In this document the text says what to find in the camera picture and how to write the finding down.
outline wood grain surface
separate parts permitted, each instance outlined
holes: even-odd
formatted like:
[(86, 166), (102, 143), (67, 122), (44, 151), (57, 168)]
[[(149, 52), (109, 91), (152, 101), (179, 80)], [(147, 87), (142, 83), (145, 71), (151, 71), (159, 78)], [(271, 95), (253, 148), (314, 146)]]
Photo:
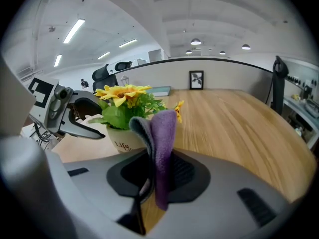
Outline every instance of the wood grain surface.
[[(175, 90), (163, 99), (168, 108), (185, 100), (175, 148), (242, 165), (290, 202), (305, 194), (317, 167), (315, 159), (293, 128), (264, 103), (231, 90)], [(88, 140), (68, 135), (53, 151), (62, 162), (114, 155), (117, 151), (107, 138)], [(147, 231), (164, 215), (155, 205), (154, 195), (142, 204), (142, 214)]]

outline ceiling light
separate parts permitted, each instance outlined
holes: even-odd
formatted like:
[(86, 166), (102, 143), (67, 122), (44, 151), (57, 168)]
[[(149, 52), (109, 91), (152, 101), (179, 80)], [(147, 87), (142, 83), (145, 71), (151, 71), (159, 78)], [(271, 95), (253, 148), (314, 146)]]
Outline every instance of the ceiling light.
[(191, 45), (200, 45), (201, 41), (197, 38), (192, 39), (192, 41), (190, 42)]
[(57, 66), (59, 65), (60, 60), (61, 60), (61, 57), (62, 57), (62, 55), (58, 55), (58, 56), (56, 57), (56, 60), (55, 60), (55, 63), (54, 63), (54, 67), (57, 67)]
[(134, 39), (134, 40), (132, 40), (132, 41), (126, 42), (126, 43), (120, 45), (119, 48), (122, 48), (122, 47), (124, 47), (124, 46), (126, 46), (126, 45), (128, 45), (128, 44), (130, 44), (130, 43), (136, 42), (136, 41), (137, 41), (137, 39)]
[(79, 28), (81, 27), (81, 25), (85, 22), (85, 20), (83, 19), (79, 19), (75, 25), (72, 27), (71, 31), (68, 33), (68, 35), (66, 36), (65, 40), (63, 43), (69, 43), (70, 40), (72, 39), (72, 37), (75, 35), (76, 31), (79, 30)]
[(107, 53), (103, 54), (101, 57), (98, 57), (98, 59), (104, 58), (106, 55), (109, 55), (109, 54), (110, 54), (110, 53), (107, 52)]
[(244, 44), (241, 48), (243, 50), (250, 50), (250, 46), (248, 44)]

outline white flower pot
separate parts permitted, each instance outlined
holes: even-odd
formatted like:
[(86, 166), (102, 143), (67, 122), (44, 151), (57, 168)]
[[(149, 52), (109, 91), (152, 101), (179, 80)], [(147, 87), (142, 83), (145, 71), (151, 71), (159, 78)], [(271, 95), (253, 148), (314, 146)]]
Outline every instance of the white flower pot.
[(131, 130), (113, 129), (109, 126), (107, 126), (106, 129), (112, 144), (121, 152), (146, 147), (143, 141)]

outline framed plant picture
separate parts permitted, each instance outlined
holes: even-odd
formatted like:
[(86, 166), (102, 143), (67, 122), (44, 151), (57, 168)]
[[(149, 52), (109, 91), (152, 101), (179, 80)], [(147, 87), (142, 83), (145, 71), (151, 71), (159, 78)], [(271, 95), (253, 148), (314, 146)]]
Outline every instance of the framed plant picture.
[(189, 72), (189, 89), (190, 90), (204, 89), (204, 71)]

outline robotic arm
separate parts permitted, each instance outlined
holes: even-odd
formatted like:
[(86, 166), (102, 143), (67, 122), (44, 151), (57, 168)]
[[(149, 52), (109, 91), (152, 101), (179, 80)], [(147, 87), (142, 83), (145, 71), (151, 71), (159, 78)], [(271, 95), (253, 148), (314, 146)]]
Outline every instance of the robotic arm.
[(98, 97), (92, 93), (74, 91), (59, 85), (59, 80), (44, 76), (33, 78), (28, 89), (36, 98), (29, 116), (49, 132), (58, 136), (68, 133), (91, 139), (105, 137), (97, 130), (76, 122), (76, 117), (84, 120), (85, 115), (92, 116), (102, 112)]

